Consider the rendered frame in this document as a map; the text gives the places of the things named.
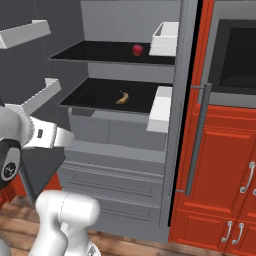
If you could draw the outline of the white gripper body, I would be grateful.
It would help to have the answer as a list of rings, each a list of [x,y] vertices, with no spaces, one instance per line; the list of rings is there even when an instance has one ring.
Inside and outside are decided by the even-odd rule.
[[[71,146],[74,140],[75,136],[72,132],[61,127],[58,127],[56,131],[54,146],[65,148]]]

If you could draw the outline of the black fridge shelf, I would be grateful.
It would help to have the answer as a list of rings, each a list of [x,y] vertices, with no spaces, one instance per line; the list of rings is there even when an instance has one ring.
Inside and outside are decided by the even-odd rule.
[[[141,56],[133,55],[132,47],[135,44],[143,47],[143,53]],[[60,51],[59,53],[52,55],[51,59],[154,65],[175,64],[174,57],[150,56],[149,51],[149,43],[81,41],[67,49]]]
[[[171,87],[171,84],[88,78],[64,98],[60,105],[149,113],[159,86]],[[116,104],[123,97],[120,90],[129,94],[125,104]]]

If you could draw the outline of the yellow banana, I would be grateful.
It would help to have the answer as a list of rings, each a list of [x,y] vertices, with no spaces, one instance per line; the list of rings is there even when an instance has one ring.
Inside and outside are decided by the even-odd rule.
[[[118,101],[116,101],[116,104],[125,104],[128,99],[129,99],[129,94],[127,92],[123,92],[120,90],[120,92],[122,93],[122,98],[120,98]]]

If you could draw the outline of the dark grey left fridge door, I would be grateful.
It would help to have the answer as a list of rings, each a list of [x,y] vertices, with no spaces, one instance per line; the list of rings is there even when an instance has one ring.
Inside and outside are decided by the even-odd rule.
[[[80,69],[50,57],[83,39],[78,0],[0,0],[0,30],[46,20],[51,33],[10,49],[0,49],[0,96],[5,103],[21,104],[57,78],[61,91],[34,116],[69,129],[68,110],[59,102],[78,83]]]

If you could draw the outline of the red apple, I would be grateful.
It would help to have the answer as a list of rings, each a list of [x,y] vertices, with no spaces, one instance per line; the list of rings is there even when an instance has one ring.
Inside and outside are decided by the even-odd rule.
[[[134,56],[141,56],[143,53],[143,47],[141,45],[135,44],[132,47],[132,53]]]

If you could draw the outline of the grey right fridge door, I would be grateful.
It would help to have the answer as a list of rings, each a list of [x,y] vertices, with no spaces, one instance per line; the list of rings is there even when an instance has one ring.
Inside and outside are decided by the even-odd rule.
[[[163,178],[163,191],[158,228],[163,233],[163,241],[169,236],[169,220],[172,195],[175,190],[175,174],[177,158],[179,157],[179,144],[182,127],[184,102],[186,101],[186,88],[189,83],[189,72],[193,65],[197,39],[195,33],[200,24],[203,0],[182,0],[180,8],[179,32],[177,52],[175,58],[175,71],[170,107],[170,118],[167,136],[165,169]]]

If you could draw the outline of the grey fridge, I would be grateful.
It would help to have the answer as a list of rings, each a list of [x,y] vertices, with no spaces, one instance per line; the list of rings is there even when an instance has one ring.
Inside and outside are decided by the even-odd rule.
[[[178,1],[164,0],[84,1],[80,6],[84,35],[81,41],[149,44],[151,44],[152,35],[162,22],[179,23],[181,8],[181,4]],[[88,78],[167,83],[171,84],[173,90],[175,64],[154,65],[51,60],[69,62],[73,67],[81,70],[78,74],[78,83],[73,90]],[[92,110],[122,112],[104,109]],[[168,132],[165,134],[167,147]],[[105,169],[111,168],[126,172],[130,171],[135,175],[142,174],[147,177],[156,177],[162,182],[162,192],[166,147],[164,151],[155,151],[112,144],[85,142],[75,138],[74,143],[65,150],[65,161],[101,166]]]

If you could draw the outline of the white door bin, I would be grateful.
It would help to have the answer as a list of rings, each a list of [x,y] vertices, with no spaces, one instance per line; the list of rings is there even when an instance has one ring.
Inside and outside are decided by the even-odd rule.
[[[167,133],[172,101],[172,88],[159,86],[150,111],[147,131]]]
[[[150,56],[176,56],[179,23],[162,22],[152,35]]]
[[[16,113],[31,115],[61,90],[60,82],[56,78],[46,78],[45,84],[46,86],[42,90],[24,103],[20,105],[6,104],[5,107]]]
[[[0,31],[0,49],[9,49],[50,33],[47,20],[33,20],[30,24]]]

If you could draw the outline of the grey crisper drawer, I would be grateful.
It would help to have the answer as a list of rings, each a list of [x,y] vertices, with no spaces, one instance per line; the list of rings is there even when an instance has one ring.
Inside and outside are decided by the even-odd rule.
[[[77,140],[131,148],[164,151],[166,134],[147,131],[144,114],[68,109],[70,127]]]

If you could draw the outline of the grey freezer drawer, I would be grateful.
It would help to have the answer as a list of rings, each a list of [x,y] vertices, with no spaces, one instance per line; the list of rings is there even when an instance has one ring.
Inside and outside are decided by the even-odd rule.
[[[65,161],[57,171],[64,190],[99,201],[101,213],[93,230],[166,243],[168,228],[160,227],[162,182],[124,170]]]

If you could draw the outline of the red cupboard door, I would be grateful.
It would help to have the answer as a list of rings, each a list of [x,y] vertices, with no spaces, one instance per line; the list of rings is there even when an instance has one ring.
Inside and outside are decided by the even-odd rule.
[[[256,148],[256,110],[210,107],[205,120],[192,191],[184,208],[234,218],[248,184]]]
[[[227,234],[227,222],[235,220],[223,217],[178,210],[171,225],[170,240],[175,243],[224,251],[226,243],[221,238]]]

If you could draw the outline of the red cupboard run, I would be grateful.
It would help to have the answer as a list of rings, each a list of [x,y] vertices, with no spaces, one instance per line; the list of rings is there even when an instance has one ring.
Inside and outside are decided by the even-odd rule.
[[[256,256],[256,0],[203,0],[169,238]]]

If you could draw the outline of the grey built-in oven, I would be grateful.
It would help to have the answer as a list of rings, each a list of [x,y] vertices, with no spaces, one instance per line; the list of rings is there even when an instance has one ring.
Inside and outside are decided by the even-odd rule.
[[[201,84],[210,104],[256,108],[256,0],[215,0]]]

